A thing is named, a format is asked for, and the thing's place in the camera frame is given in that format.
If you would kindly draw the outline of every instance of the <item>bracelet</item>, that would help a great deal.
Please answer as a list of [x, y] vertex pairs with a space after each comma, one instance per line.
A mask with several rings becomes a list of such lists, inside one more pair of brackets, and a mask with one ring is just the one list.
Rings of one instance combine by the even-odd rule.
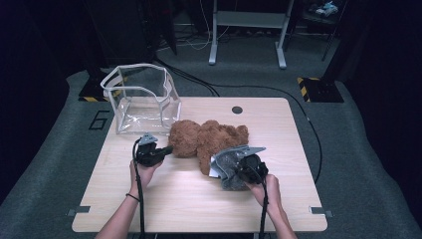
[[134, 197], [134, 196], [130, 195], [129, 193], [127, 193], [127, 194], [126, 194], [126, 196], [129, 196], [129, 197], [131, 197], [131, 198], [135, 199], [136, 201], [139, 201], [139, 199], [138, 199], [138, 198], [136, 198], [136, 197]]

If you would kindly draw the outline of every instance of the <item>cable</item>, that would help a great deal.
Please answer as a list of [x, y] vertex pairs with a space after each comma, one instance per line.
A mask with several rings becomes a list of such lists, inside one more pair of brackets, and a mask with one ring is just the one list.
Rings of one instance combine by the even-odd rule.
[[190, 44], [190, 46], [191, 46], [193, 49], [195, 49], [195, 50], [202, 50], [202, 49], [204, 49], [204, 48], [205, 48], [205, 47], [206, 47], [206, 46], [210, 43], [210, 39], [211, 39], [210, 28], [209, 28], [209, 24], [208, 24], [207, 18], [206, 18], [206, 16], [205, 16], [204, 8], [203, 8], [203, 6], [202, 6], [202, 0], [200, 0], [200, 1], [199, 1], [199, 3], [200, 3], [200, 5], [201, 5], [202, 16], [204, 17], [205, 24], [207, 25], [208, 40], [207, 40], [207, 42], [204, 44], [204, 46], [202, 46], [201, 48], [194, 48], [194, 47], [193, 47], [193, 45], [192, 45], [192, 44], [191, 44], [188, 40], [186, 40], [186, 42], [187, 42], [187, 43], [189, 43], [189, 44]]
[[177, 75], [180, 74], [179, 76], [182, 76], [186, 80], [191, 81], [193, 83], [200, 84], [200, 85], [208, 88], [211, 91], [211, 93], [213, 94], [213, 92], [214, 92], [217, 95], [217, 97], [220, 97], [220, 95], [217, 93], [217, 91], [214, 89], [214, 87], [219, 87], [219, 88], [258, 88], [258, 89], [268, 89], [268, 90], [272, 90], [272, 91], [281, 92], [283, 94], [288, 95], [290, 98], [292, 98], [297, 103], [297, 105], [301, 109], [302, 113], [306, 117], [306, 119], [307, 119], [308, 123], [310, 124], [310, 126], [311, 126], [311, 128], [312, 128], [312, 130], [314, 132], [314, 135], [316, 137], [316, 142], [317, 142], [318, 150], [319, 150], [319, 163], [318, 163], [318, 170], [317, 170], [317, 173], [316, 173], [316, 178], [314, 179], [314, 184], [317, 184], [317, 182], [319, 180], [320, 172], [321, 172], [321, 169], [322, 169], [322, 147], [320, 145], [320, 140], [319, 140], [319, 137], [317, 135], [317, 131], [314, 128], [314, 124], [311, 122], [310, 118], [308, 117], [308, 115], [305, 112], [305, 110], [302, 107], [302, 105], [299, 103], [299, 101], [294, 96], [292, 96], [292, 94], [290, 94], [290, 93], [288, 93], [286, 91], [283, 91], [281, 89], [272, 88], [272, 87], [265, 87], [265, 86], [256, 86], [256, 85], [218, 85], [218, 84], [211, 84], [211, 83], [208, 83], [206, 81], [200, 80], [200, 79], [198, 79], [198, 78], [196, 78], [196, 77], [194, 77], [194, 76], [192, 76], [190, 74], [187, 74], [187, 73], [181, 71], [180, 69], [177, 69], [175, 67], [172, 67], [172, 66], [164, 63], [163, 61], [159, 60], [156, 56], [155, 56], [154, 60], [157, 63], [161, 64], [162, 66], [170, 69], [172, 72], [176, 73]]
[[[236, 0], [236, 3], [235, 3], [235, 10], [234, 10], [235, 12], [237, 12], [237, 4], [238, 4], [238, 0]], [[226, 30], [224, 30], [224, 32], [220, 35], [220, 37], [217, 38], [217, 41], [227, 32], [227, 30], [229, 30], [229, 28], [230, 26], [228, 26]]]
[[267, 215], [267, 206], [268, 206], [268, 192], [267, 192], [267, 181], [266, 177], [263, 178], [263, 187], [264, 187], [264, 201], [263, 201], [263, 210], [261, 214], [261, 226], [260, 226], [260, 239], [264, 239], [264, 226], [265, 226], [265, 217]]
[[[204, 44], [207, 44], [206, 42], [205, 43], [204, 42], [202, 42], [202, 43], [191, 43], [190, 41], [201, 39], [200, 37], [196, 37], [196, 36], [197, 35], [192, 35], [191, 37], [188, 37], [186, 40], [183, 40], [183, 37], [178, 38], [179, 39], [178, 42], [188, 42], [188, 44], [177, 44], [176, 47], [186, 47], [186, 46], [192, 47], [192, 46], [196, 46], [196, 45], [204, 45]], [[274, 38], [273, 36], [269, 36], [267, 33], [261, 34], [259, 32], [254, 33], [254, 34], [252, 34], [250, 36], [240, 36], [240, 37], [239, 36], [233, 37], [230, 34], [225, 34], [225, 36], [220, 36], [219, 37], [219, 41], [218, 42], [219, 42], [219, 44], [222, 44], [222, 43], [228, 43], [230, 40], [249, 39], [249, 38], [261, 38], [261, 37]], [[159, 46], [159, 49], [157, 49], [156, 51], [157, 52], [161, 52], [161, 51], [168, 50], [168, 49], [170, 49], [170, 47], [168, 46], [168, 44], [166, 44], [164, 42], [164, 44], [161, 44]]]
[[193, 82], [193, 83], [196, 83], [196, 84], [199, 84], [199, 85], [206, 87], [211, 92], [211, 95], [213, 97], [215, 97], [215, 96], [220, 97], [220, 94], [218, 94], [218, 92], [209, 83], [202, 81], [202, 80], [200, 80], [200, 79], [198, 79], [198, 78], [196, 78], [196, 77], [194, 77], [194, 76], [192, 76], [188, 73], [185, 73], [185, 72], [183, 72], [183, 71], [181, 71], [177, 68], [174, 68], [174, 67], [164, 63], [163, 61], [159, 60], [157, 57], [154, 58], [154, 61], [161, 64], [165, 68], [168, 68], [170, 71], [172, 71], [176, 75], [178, 75], [178, 76], [180, 76], [180, 77], [182, 77], [182, 78], [184, 78], [184, 79], [186, 79], [190, 82]]
[[137, 162], [136, 162], [136, 154], [135, 149], [136, 145], [139, 143], [140, 139], [136, 140], [133, 144], [132, 149], [132, 158], [133, 158], [133, 166], [134, 171], [136, 173], [136, 183], [137, 183], [137, 190], [139, 191], [139, 218], [140, 218], [140, 239], [145, 239], [145, 221], [143, 217], [143, 191], [142, 191], [142, 183], [140, 181], [139, 172], [137, 170]]

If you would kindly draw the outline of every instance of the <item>gray carpet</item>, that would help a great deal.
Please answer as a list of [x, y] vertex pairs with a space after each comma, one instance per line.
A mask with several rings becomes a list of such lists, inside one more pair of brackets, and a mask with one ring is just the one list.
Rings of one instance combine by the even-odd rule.
[[[320, 58], [325, 42], [297, 36], [286, 52], [288, 68], [277, 64], [277, 39], [231, 38], [219, 45], [217, 64], [208, 66], [210, 45], [191, 46], [157, 53], [160, 60], [201, 80], [216, 85], [277, 88], [295, 97], [315, 126], [322, 148], [322, 169], [316, 184], [323, 207], [331, 210], [328, 227], [319, 233], [298, 233], [299, 238], [422, 238], [401, 191], [383, 170], [368, 143], [360, 113], [345, 86], [337, 82], [343, 104], [305, 103], [297, 77], [320, 77], [325, 62]], [[181, 97], [209, 97], [211, 93], [174, 73]], [[113, 116], [109, 103], [78, 102], [88, 79], [86, 72], [68, 77], [68, 100], [40, 151], [0, 207], [0, 238], [93, 238], [94, 233], [75, 233], [69, 209], [76, 208]], [[287, 98], [314, 175], [319, 150], [316, 136], [298, 103], [289, 95], [263, 88], [215, 87], [221, 97]], [[98, 111], [106, 119], [104, 129], [89, 129]], [[158, 235], [157, 238], [191, 238], [192, 235]], [[215, 235], [215, 238], [237, 238]]]

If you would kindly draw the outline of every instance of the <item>stand leg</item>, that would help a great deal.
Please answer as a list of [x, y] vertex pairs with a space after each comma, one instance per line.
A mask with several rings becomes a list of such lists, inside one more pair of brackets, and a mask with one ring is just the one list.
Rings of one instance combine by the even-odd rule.
[[209, 65], [215, 65], [216, 58], [217, 58], [217, 0], [214, 0], [214, 11], [213, 11], [213, 18], [212, 18], [212, 45], [211, 45], [211, 52], [210, 52], [210, 59], [208, 61]]
[[279, 59], [279, 67], [281, 69], [285, 69], [287, 67], [285, 54], [283, 52], [283, 42], [285, 41], [285, 38], [286, 38], [286, 31], [288, 30], [288, 26], [289, 26], [293, 3], [294, 3], [294, 0], [289, 1], [288, 10], [286, 12], [286, 16], [283, 21], [282, 33], [280, 34], [280, 41], [276, 42], [277, 57]]

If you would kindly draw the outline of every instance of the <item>wooden table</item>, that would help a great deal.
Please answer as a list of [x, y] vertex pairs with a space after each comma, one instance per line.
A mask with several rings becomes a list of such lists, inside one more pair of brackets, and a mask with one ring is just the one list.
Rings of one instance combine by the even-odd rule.
[[[323, 215], [309, 207], [321, 207], [304, 148], [286, 99], [281, 98], [181, 98], [181, 120], [200, 124], [248, 127], [249, 146], [264, 146], [258, 155], [270, 173], [280, 179], [283, 206], [295, 231], [323, 231]], [[239, 115], [232, 107], [241, 107]], [[129, 163], [140, 135], [115, 134], [115, 120], [105, 139], [78, 213], [76, 232], [98, 232], [120, 206], [129, 190]], [[167, 146], [167, 136], [154, 134], [157, 147]], [[250, 191], [222, 190], [220, 179], [203, 175], [194, 158], [167, 155], [144, 192], [145, 231], [148, 233], [259, 232], [262, 207]], [[265, 229], [275, 231], [267, 216]], [[135, 213], [130, 231], [140, 231]]]

